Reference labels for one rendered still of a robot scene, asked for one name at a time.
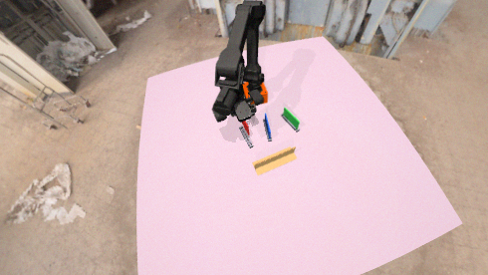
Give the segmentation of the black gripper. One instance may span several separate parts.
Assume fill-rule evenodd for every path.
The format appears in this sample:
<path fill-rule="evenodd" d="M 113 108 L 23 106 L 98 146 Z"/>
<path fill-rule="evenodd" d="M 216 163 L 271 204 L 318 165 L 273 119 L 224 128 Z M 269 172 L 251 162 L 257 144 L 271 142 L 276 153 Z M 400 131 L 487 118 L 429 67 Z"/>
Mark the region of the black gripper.
<path fill-rule="evenodd" d="M 248 93 L 248 96 L 250 96 L 250 98 L 246 98 L 245 95 L 244 95 L 244 91 L 243 91 L 243 94 L 240 97 L 237 98 L 236 102 L 241 101 L 241 98 L 246 98 L 246 100 L 248 101 L 248 103 L 251 104 L 254 101 L 254 103 L 255 103 L 256 106 L 259 106 L 259 105 L 261 105 L 261 104 L 264 103 L 264 97 L 262 96 L 262 94 L 260 93 L 260 91 L 257 90 L 257 89 L 254 90 L 254 91 L 249 92 Z M 227 119 L 227 116 L 222 116 L 222 115 L 217 114 L 212 108 L 211 108 L 211 111 L 212 111 L 212 113 L 213 113 L 213 115 L 214 115 L 214 117 L 215 117 L 215 119 L 216 119 L 216 121 L 218 123 L 220 123 L 220 122 L 222 122 L 222 121 L 224 121 L 224 120 Z M 235 117 L 235 116 L 236 116 L 235 115 L 235 112 L 231 112 L 231 117 Z"/>

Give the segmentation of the green board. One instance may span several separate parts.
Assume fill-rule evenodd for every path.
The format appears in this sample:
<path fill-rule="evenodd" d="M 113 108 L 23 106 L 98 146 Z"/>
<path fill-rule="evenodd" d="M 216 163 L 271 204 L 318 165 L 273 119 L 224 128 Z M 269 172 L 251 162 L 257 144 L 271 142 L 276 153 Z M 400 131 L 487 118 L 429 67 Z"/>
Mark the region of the green board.
<path fill-rule="evenodd" d="M 283 116 L 296 128 L 299 127 L 300 121 L 294 117 L 286 108 L 284 108 Z"/>

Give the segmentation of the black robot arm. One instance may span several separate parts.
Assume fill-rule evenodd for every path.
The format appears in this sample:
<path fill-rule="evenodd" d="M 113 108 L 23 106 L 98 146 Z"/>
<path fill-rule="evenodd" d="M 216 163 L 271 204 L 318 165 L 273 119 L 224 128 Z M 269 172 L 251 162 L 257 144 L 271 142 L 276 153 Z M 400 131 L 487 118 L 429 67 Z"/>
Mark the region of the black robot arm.
<path fill-rule="evenodd" d="M 264 19 L 266 6 L 262 1 L 244 0 L 235 9 L 235 19 L 227 47 L 220 52 L 215 64 L 215 86 L 220 87 L 212 109 L 219 115 L 230 116 L 235 112 L 238 122 L 242 123 L 255 116 L 257 108 L 246 98 L 236 102 L 243 94 L 243 82 L 248 82 L 249 92 L 259 90 L 264 82 L 264 74 L 258 63 L 259 25 Z M 247 38 L 247 65 L 243 58 L 243 49 Z M 220 80 L 220 77 L 226 78 Z"/>

